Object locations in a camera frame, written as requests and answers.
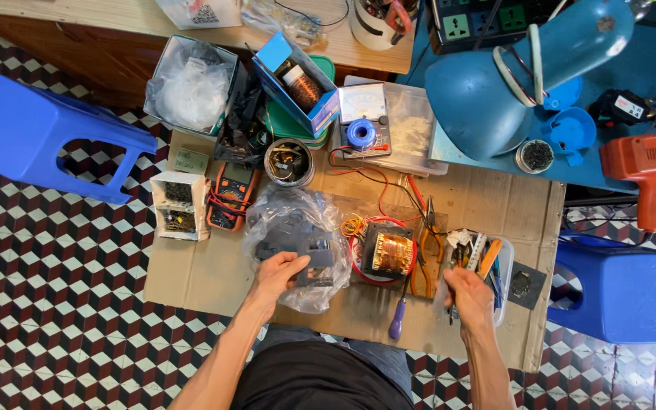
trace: analog multimeter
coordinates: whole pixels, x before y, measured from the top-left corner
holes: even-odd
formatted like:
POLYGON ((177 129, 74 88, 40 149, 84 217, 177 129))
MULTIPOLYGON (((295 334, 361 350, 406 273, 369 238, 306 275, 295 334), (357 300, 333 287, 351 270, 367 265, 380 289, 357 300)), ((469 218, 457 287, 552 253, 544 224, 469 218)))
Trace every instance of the analog multimeter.
POLYGON ((249 197, 260 181, 260 171, 236 163, 224 163, 209 194, 210 226, 234 232, 244 225, 249 197))

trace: orange soldering gun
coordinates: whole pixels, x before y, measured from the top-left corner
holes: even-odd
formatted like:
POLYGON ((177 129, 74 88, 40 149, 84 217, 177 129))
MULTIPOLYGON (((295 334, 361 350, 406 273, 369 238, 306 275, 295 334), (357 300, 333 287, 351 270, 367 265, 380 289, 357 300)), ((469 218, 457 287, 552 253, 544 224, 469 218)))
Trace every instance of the orange soldering gun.
POLYGON ((599 153, 605 176, 639 185, 637 226, 656 232, 656 134, 613 139, 599 153))

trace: electrical outlet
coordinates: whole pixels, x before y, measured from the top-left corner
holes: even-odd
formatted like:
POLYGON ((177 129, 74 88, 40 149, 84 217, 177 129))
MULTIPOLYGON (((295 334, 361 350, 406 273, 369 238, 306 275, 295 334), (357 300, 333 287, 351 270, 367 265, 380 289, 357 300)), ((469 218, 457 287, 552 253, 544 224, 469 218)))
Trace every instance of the electrical outlet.
POLYGON ((498 16, 500 17, 500 29, 503 32, 521 30, 527 26, 523 5, 503 7, 498 10, 498 16))
POLYGON ((469 37, 469 25, 465 14, 455 14, 442 19, 445 24, 445 35, 447 41, 469 37))
MULTIPOLYGON (((483 28, 487 23, 487 18, 490 17, 490 12, 476 12, 469 15, 472 20, 472 29, 476 36, 480 35, 483 32, 483 28)), ((498 17, 495 16, 490 26, 487 27, 487 35, 495 34, 500 31, 498 24, 498 17)))

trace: qr code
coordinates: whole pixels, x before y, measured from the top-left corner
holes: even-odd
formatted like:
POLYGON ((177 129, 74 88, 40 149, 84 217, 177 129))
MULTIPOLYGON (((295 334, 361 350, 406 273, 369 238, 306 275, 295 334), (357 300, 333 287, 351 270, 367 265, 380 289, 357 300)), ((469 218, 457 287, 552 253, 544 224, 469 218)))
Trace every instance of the qr code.
POLYGON ((192 22, 194 24, 210 24, 219 23, 219 19, 216 18, 216 14, 214 14, 214 10, 211 9, 210 5, 203 5, 199 8, 196 17, 192 17, 192 22))

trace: blue plastic cap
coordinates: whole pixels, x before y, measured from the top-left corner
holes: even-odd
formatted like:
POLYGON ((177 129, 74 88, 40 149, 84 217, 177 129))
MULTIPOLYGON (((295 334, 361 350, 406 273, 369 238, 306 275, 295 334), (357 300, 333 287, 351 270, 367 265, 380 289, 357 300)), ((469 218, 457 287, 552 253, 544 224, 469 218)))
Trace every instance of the blue plastic cap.
POLYGON ((588 112, 579 107, 564 109, 541 125, 542 140, 551 145, 554 154, 566 156, 569 166, 584 162, 579 150, 596 141, 596 126, 588 112))
POLYGON ((579 76, 548 91, 548 97, 543 99, 543 108, 551 111, 563 111, 571 107, 581 96, 582 85, 583 81, 579 76))
POLYGON ((348 144, 356 151, 365 151, 376 143, 376 126, 370 120, 355 120, 346 130, 348 144))

